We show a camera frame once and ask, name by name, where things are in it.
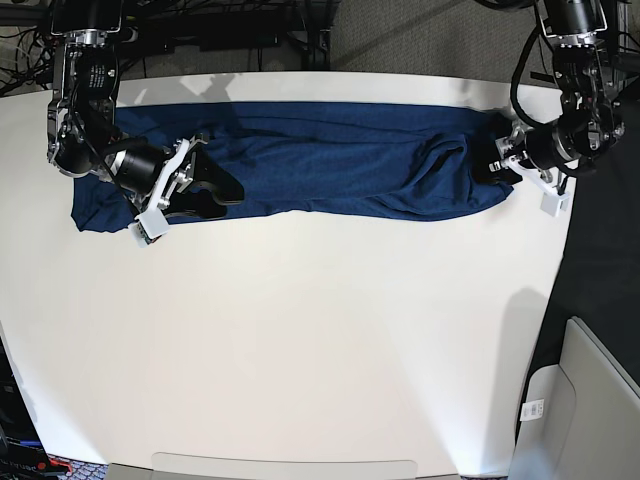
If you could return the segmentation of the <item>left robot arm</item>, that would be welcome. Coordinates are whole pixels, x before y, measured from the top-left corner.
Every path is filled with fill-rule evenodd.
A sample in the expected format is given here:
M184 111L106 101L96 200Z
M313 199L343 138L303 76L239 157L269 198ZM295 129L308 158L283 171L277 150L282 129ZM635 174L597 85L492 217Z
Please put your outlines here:
M509 99L516 115L512 131L496 140L495 160L476 163L474 179L514 185L528 177L559 198L570 178L594 173L599 158L625 132L602 74L598 35L608 29L604 8L599 1L546 1L543 18L536 1L479 4L494 11L531 8L536 20L510 81ZM549 122L531 117L519 101L522 75L539 39L551 53L553 72L547 79L560 90L561 115Z

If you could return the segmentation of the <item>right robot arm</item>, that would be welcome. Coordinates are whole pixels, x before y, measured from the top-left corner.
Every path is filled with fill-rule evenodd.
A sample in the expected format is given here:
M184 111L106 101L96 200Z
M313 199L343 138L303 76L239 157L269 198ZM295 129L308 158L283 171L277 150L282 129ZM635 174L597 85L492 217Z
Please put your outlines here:
M172 217L224 217L244 201L245 190L205 153L208 136L160 147L116 125L117 47L137 38L124 26L128 11L122 1L54 2L51 34L58 44L47 157L68 177L93 176L98 186L114 190L128 224L156 238Z

